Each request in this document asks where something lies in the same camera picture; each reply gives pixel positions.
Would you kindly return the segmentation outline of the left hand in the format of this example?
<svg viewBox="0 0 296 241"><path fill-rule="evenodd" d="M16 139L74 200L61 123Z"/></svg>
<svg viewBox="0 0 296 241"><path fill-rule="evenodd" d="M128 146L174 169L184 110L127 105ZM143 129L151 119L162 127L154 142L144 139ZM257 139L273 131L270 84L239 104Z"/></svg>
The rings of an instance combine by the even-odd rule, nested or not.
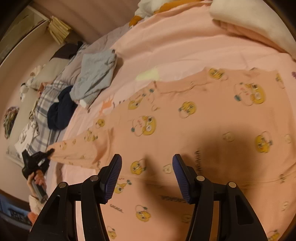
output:
<svg viewBox="0 0 296 241"><path fill-rule="evenodd" d="M43 189L46 191L45 177L41 170L37 170L35 173L31 173L27 179L27 186L29 187L31 196L37 198L38 196L33 189L32 182L34 182L36 185L42 186Z"/></svg>

